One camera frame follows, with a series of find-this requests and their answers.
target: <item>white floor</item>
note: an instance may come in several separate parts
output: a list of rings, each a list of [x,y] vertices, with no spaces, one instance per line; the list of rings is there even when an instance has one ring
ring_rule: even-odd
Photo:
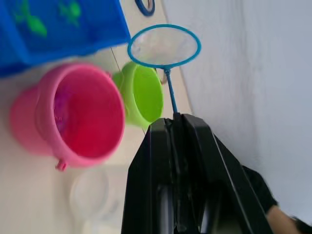
[[[121,0],[121,4],[131,35],[149,25],[166,22],[160,0],[156,0],[156,11],[150,18],[144,17],[139,12],[134,0]],[[76,59],[92,62],[111,73],[119,71],[129,61],[126,45],[72,60]],[[56,171],[54,168],[56,159],[27,153],[12,138],[8,126],[8,113],[13,100],[22,90],[37,83],[55,64],[46,64],[15,77],[0,80],[0,233],[2,234],[91,232],[88,228],[82,228],[84,224],[74,219],[69,207],[70,188],[74,179],[83,170],[68,169],[64,173]],[[191,109],[178,68],[172,71],[172,78],[179,111],[190,113]],[[166,85],[164,96],[163,116],[171,117],[172,107]],[[119,167],[123,171],[118,183],[121,191],[125,189],[127,167],[143,137],[142,129],[126,126],[120,147],[104,163],[110,168]],[[120,233],[121,219],[120,216],[117,220],[119,227],[104,226],[102,231]]]

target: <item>toy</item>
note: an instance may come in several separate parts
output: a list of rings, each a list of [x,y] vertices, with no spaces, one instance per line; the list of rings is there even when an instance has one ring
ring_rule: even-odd
[[[164,100],[157,72],[134,62],[127,63],[113,76],[126,110],[126,123],[147,130],[161,117]]]
[[[65,63],[17,97],[10,123],[26,150],[53,155],[63,171],[112,156],[123,136],[125,112],[110,75],[91,64]]]
[[[25,21],[31,32],[42,37],[47,37],[46,27],[37,16],[31,15],[27,0],[24,0],[22,5],[20,6],[20,13],[21,15],[16,13],[14,14],[16,23],[23,23]]]
[[[200,41],[194,33],[173,24],[157,24],[142,29],[128,44],[128,55],[133,62],[164,70],[174,113],[177,113],[177,108],[170,70],[193,60],[200,50]]]
[[[79,27],[78,18],[81,15],[81,7],[78,2],[73,1],[68,6],[63,3],[59,4],[61,16],[67,17],[67,21],[74,26]]]

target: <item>bucket handle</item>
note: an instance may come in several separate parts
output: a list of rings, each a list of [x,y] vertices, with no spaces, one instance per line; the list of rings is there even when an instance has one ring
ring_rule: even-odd
[[[55,169],[59,170],[60,172],[65,171],[67,167],[67,163],[65,161],[63,161],[62,159],[60,159],[58,161],[58,164],[55,166]]]
[[[129,108],[127,107],[126,103],[124,103],[124,106],[125,106],[125,114],[126,116],[129,116]]]
[[[105,72],[111,79],[113,79],[113,75],[111,74],[111,73],[109,73],[109,72]],[[124,74],[123,74],[123,72],[122,71],[119,71],[119,72],[117,72],[116,74],[120,74],[121,75],[121,84],[120,84],[120,86],[117,86],[117,88],[121,91],[121,89],[122,89],[122,87],[123,87],[123,84],[124,84],[124,80],[125,80],[125,76],[124,76]]]
[[[106,71],[104,71],[104,73],[110,78],[110,79],[112,79],[113,78],[113,75],[112,75],[112,73],[110,73],[110,72],[106,72]]]

